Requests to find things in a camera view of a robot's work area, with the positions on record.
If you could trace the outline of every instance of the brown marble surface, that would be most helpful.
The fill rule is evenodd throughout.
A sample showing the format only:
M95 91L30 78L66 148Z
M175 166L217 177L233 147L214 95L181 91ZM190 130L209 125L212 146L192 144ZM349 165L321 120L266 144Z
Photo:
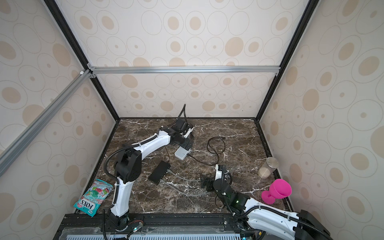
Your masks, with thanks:
M106 156L121 147L123 143L135 143L153 135L162 125L171 123L172 119L122 119L109 145ZM195 136L192 153L200 161L214 163L217 157L207 151L206 144L209 138L224 136L226 148L220 154L219 164L227 166L233 176L232 188L261 200L263 190L268 190L269 185L275 180L273 175L267 179L261 179L257 175L258 169L266 159L265 151L258 135L253 120L250 119L189 119L194 126ZM221 141L212 141L211 145L218 150L223 148ZM213 166L203 165L191 157L183 161L175 157L178 146L167 145L148 155L142 162L142 173L135 181L129 200L130 213L221 213L226 209L218 209L215 205L213 192L199 197L188 197L177 193L164 183L155 185L148 180L149 175L161 160L171 164L171 170L187 179L199 179L200 173L207 176L215 175ZM113 173L113 161L109 163L109 171ZM114 181L105 175L102 166L98 170L96 178L114 184ZM163 179L179 190L198 194L203 192L200 182L188 182L166 173ZM103 207L109 206L113 199L113 192L100 206L98 213L102 213ZM281 199L276 200L272 206L284 209Z

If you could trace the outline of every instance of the coiled black cable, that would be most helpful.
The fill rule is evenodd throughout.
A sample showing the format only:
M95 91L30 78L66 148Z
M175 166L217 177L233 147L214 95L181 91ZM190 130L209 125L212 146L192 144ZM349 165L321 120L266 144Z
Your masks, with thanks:
M214 149L214 148L211 146L210 142L211 142L212 140L214 140L214 139L219 139L219 140L221 140L221 141L223 142L223 144L224 144L224 148L223 148L222 150L217 151L216 149ZM225 139L225 137L220 137L220 136L211 137L210 139L208 139L208 142L207 142L207 151L217 156L217 161L216 161L215 163L213 163L213 164L210 164L210 163L206 163L206 162L202 162L202 161L200 161L200 160L197 160L194 156L190 155L189 153L188 153L187 155L188 155L189 157L195 159L195 160L196 160L197 162L199 162L199 163L202 163L202 164L207 165L207 166L214 166L214 165L216 165L216 164L219 163L219 160L220 160L219 154L224 153L224 152L225 152L225 148L227 147L227 145L226 145L225 142L224 142L224 139Z
M229 172L228 175L229 175L229 179L230 179L228 184L231 185L232 184L232 174Z
M217 199L217 195L215 195L215 205L216 205L217 209L223 209L223 208L225 208L225 205L223 205L222 207L219 207L219 206L217 205L216 199Z

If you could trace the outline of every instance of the metal lid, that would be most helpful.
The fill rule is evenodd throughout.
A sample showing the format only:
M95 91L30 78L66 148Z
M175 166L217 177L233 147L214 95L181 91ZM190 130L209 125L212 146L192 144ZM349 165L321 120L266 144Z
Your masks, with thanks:
M274 157L268 157L268 158L266 159L266 163L267 163L267 165L268 165L269 167L271 167L271 168L277 168L277 167L279 166L279 162L278 162L277 159L274 158Z

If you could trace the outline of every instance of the patterned wall panel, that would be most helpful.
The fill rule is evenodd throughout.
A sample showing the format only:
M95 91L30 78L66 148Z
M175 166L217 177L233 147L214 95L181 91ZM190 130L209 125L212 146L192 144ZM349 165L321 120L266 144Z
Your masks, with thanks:
M384 239L384 1L318 7L261 124L296 211Z
M0 4L0 153L82 69L38 0Z
M73 213L114 120L90 80L0 178L0 239L50 240Z
M60 0L94 66L279 65L308 0Z
M255 117L274 73L100 74L120 117Z

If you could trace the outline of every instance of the black mounting rail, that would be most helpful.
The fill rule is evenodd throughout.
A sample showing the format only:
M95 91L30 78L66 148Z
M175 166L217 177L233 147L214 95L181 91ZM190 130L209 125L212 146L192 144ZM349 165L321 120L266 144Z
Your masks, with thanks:
M213 227L219 231L228 231L240 233L241 237L250 237L255 234L256 229L242 230L237 226L237 219L230 214L129 214L130 222L133 220L141 220L144 227L138 233L146 233L155 228L162 227ZM129 234L137 224L128 226L123 232L117 232L110 227L106 218L106 232L111 234ZM66 214L56 232L53 240L58 240L65 228L83 228L83 227L99 227L103 228L103 215L96 214L90 217L87 214Z

